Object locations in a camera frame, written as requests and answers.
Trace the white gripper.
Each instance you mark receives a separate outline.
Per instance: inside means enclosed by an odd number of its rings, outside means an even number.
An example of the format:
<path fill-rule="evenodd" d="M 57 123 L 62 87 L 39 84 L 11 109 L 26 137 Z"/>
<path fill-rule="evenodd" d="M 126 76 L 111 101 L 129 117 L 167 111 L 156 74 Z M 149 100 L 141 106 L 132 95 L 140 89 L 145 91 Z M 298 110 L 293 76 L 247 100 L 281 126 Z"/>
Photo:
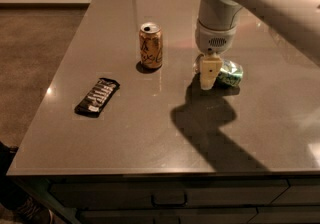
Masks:
<path fill-rule="evenodd" d="M 236 28 L 214 30 L 205 27 L 197 21 L 195 41 L 200 52 L 205 55 L 200 59 L 200 86 L 202 90 L 210 90 L 222 68 L 223 61 L 217 54 L 222 54 L 231 48 Z"/>

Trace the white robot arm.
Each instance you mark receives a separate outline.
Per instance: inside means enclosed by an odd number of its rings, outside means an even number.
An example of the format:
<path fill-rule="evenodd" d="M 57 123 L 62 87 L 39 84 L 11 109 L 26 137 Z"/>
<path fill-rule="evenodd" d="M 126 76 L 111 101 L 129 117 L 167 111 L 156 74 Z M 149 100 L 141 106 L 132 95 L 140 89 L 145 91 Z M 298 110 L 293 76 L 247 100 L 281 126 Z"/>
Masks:
<path fill-rule="evenodd" d="M 239 12 L 246 8 L 313 62 L 320 58 L 320 0 L 201 0 L 195 39 L 203 57 L 200 85 L 213 87 L 236 32 Z"/>

